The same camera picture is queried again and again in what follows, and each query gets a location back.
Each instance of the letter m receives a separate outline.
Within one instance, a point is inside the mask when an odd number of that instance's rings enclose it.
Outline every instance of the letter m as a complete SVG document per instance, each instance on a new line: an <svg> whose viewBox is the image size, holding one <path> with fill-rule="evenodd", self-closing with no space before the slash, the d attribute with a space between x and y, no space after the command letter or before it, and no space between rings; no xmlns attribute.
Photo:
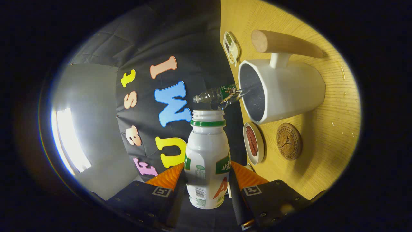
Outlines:
<svg viewBox="0 0 412 232"><path fill-rule="evenodd" d="M177 85L171 86L166 89L156 89L154 91L154 99L157 102L165 103L167 106L159 113L159 122L161 126L166 127L169 122L186 120L190 122L192 114L189 108L184 108L182 112L177 113L183 108L187 101L176 99L175 97L185 97L186 89L183 81L179 81Z"/></svg>

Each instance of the water stream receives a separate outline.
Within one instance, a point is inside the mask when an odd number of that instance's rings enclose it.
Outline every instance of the water stream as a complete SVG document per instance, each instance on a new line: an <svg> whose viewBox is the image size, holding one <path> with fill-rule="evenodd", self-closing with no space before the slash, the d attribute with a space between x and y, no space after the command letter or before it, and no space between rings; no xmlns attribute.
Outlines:
<svg viewBox="0 0 412 232"><path fill-rule="evenodd" d="M235 91L234 93L229 95L227 98L222 100L222 102L220 103L218 107L218 110L224 110L229 105L239 101L243 96L245 96L246 94L252 93L253 90L258 89L259 87L262 87L262 86L252 85L252 86L248 86L248 87Z"/></svg>

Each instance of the wood grain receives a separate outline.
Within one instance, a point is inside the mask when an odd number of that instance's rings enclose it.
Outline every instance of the wood grain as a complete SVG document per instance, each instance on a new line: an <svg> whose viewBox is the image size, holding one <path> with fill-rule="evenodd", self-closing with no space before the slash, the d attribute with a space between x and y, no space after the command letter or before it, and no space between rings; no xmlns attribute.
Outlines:
<svg viewBox="0 0 412 232"><path fill-rule="evenodd" d="M260 0L222 0L221 11L220 42L225 31L232 33L240 46L239 63L245 59L270 59L270 53L260 53L252 45L251 33L256 29L307 40L323 52L319 59L292 55L290 60L318 69L326 84L324 103L311 112L258 126L267 152L263 161L254 166L263 178L283 180L302 196L311 199L336 181L356 147L361 105L354 77L342 56L325 37L280 8ZM238 83L239 65L230 66L234 81ZM243 121L251 122L243 102L241 110ZM302 136L302 153L293 161L285 160L277 147L276 132L283 123L294 125Z"/></svg>

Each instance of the green bottle label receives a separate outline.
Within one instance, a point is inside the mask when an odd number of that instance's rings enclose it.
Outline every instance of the green bottle label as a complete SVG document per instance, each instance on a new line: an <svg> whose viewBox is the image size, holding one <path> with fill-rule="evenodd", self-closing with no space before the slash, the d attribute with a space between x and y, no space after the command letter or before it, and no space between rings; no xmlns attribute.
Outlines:
<svg viewBox="0 0 412 232"><path fill-rule="evenodd" d="M224 85L220 87L222 93L222 99L227 98L232 93L236 92L236 85Z"/></svg>
<svg viewBox="0 0 412 232"><path fill-rule="evenodd" d="M230 171L230 151L226 157L216 162L216 174L224 174Z"/></svg>
<svg viewBox="0 0 412 232"><path fill-rule="evenodd" d="M190 159L185 155L185 169L190 170Z"/></svg>

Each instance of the orange gripper pad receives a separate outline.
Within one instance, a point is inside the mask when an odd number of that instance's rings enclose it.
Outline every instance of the orange gripper pad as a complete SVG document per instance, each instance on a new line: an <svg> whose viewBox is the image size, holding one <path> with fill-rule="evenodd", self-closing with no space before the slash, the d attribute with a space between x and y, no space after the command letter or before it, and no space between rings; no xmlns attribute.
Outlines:
<svg viewBox="0 0 412 232"><path fill-rule="evenodd" d="M180 173L182 172L183 165L184 163L180 163L176 166L167 169L166 171L148 180L146 184L155 185L163 188L169 188L172 189L172 191L174 191Z"/></svg>
<svg viewBox="0 0 412 232"><path fill-rule="evenodd" d="M249 187L253 185L261 185L261 184L265 184L269 182L263 177L259 176L258 174L243 167L242 165L236 162L233 162L233 161L231 163L232 163L233 171L236 175L237 183L241 191L244 187Z"/></svg>

